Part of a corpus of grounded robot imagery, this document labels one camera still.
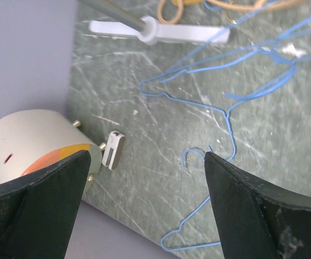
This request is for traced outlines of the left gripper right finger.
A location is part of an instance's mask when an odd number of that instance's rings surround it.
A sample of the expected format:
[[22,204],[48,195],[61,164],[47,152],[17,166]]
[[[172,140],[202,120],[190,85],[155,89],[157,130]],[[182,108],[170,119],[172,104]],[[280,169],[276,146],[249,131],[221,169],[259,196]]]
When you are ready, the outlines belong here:
[[212,152],[204,169],[225,258],[311,258],[311,197]]

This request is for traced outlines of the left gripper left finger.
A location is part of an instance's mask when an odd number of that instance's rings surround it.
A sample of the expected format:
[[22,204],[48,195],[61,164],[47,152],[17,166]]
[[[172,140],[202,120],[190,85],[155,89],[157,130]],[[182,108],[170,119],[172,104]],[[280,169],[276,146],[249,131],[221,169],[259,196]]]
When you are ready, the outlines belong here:
[[0,184],[0,258],[64,258],[91,156],[79,151]]

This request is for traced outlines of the beige round drawer cabinet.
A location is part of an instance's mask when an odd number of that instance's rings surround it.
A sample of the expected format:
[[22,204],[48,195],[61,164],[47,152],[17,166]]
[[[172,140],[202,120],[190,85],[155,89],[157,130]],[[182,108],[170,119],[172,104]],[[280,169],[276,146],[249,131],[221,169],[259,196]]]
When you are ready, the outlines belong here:
[[20,111],[0,119],[0,184],[78,151],[91,156],[87,183],[92,183],[101,167],[102,151],[79,130],[81,125],[51,110]]

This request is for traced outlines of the small white plastic clip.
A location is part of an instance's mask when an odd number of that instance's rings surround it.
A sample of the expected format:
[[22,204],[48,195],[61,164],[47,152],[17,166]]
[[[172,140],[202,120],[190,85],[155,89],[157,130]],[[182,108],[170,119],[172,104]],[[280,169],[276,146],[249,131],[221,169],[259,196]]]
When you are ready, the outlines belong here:
[[102,157],[102,164],[109,170],[114,170],[118,166],[125,140],[126,136],[122,133],[110,132]]

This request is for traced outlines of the metal clothes rack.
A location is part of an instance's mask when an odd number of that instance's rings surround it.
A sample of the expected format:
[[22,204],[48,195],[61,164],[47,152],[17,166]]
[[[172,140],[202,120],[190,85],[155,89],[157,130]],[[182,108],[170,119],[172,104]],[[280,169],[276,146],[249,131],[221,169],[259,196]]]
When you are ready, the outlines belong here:
[[147,45],[165,43],[216,43],[229,41],[230,29],[223,26],[162,24],[151,16],[138,18],[110,1],[81,1],[86,6],[114,19],[91,21],[89,29],[101,36],[138,38]]

